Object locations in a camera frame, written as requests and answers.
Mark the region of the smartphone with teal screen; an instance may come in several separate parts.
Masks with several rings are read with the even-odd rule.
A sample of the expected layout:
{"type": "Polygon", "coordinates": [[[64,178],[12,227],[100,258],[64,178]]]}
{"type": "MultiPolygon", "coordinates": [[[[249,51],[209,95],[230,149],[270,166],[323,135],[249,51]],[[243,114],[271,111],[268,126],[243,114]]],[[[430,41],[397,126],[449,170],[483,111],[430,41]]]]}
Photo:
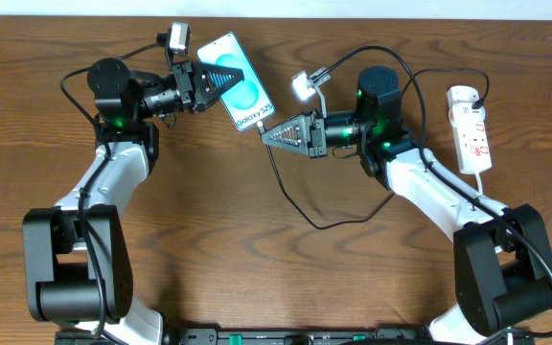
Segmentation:
{"type": "Polygon", "coordinates": [[[196,56],[201,62],[242,70],[243,79],[220,97],[237,130],[247,130],[275,113],[275,105],[234,33],[200,47],[196,56]]]}

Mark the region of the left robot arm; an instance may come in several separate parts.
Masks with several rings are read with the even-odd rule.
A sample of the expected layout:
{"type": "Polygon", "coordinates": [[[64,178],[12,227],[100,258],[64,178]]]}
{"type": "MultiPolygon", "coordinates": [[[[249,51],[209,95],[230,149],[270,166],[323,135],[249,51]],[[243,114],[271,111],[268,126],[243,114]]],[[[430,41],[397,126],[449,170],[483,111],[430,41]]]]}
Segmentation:
{"type": "Polygon", "coordinates": [[[120,215],[158,158],[154,119],[207,110],[243,72],[186,60],[159,77],[114,57],[83,72],[99,110],[89,119],[95,159],[68,195],[23,218],[29,313],[78,330],[77,341],[174,344],[177,334],[164,316],[133,294],[120,215]]]}

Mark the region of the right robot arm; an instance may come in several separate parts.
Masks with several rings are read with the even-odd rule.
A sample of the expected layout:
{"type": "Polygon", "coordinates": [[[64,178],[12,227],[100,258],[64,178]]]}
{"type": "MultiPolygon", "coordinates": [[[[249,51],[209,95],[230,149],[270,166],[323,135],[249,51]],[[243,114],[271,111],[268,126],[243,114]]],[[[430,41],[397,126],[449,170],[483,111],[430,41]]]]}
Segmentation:
{"type": "Polygon", "coordinates": [[[552,249],[541,214],[492,200],[450,172],[403,127],[401,107],[396,72],[370,67],[358,77],[355,109],[312,109],[262,129],[261,140],[310,158],[356,147],[368,176],[448,236],[457,303],[429,324],[432,341],[531,344],[552,337],[552,249]]]}

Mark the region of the white charger plug adapter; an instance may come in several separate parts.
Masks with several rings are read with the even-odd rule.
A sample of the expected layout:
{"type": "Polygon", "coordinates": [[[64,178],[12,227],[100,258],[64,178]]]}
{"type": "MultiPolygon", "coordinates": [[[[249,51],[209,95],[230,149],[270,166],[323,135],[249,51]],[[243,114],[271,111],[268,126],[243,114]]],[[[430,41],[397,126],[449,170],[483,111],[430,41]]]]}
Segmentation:
{"type": "Polygon", "coordinates": [[[485,120],[485,109],[479,93],[467,85],[452,86],[447,92],[448,118],[456,127],[459,122],[480,123],[485,120]]]}

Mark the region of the white power strip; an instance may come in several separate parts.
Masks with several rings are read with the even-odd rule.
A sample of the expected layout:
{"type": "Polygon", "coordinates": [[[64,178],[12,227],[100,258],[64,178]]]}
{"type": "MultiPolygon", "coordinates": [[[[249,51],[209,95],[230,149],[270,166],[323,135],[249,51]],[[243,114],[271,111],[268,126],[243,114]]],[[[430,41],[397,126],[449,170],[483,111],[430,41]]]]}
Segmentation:
{"type": "Polygon", "coordinates": [[[448,117],[452,126],[459,172],[483,173],[492,167],[485,127],[485,109],[473,109],[471,103],[456,103],[448,117]]]}

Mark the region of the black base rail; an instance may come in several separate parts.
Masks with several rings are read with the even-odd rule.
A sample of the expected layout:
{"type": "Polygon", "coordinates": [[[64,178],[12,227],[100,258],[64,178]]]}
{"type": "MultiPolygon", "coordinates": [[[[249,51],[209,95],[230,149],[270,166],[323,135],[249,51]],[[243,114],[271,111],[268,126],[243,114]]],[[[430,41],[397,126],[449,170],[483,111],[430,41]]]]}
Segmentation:
{"type": "Polygon", "coordinates": [[[165,331],[163,344],[171,345],[288,345],[288,344],[431,344],[428,335],[413,329],[381,328],[375,331],[218,331],[183,329],[165,331]]]}

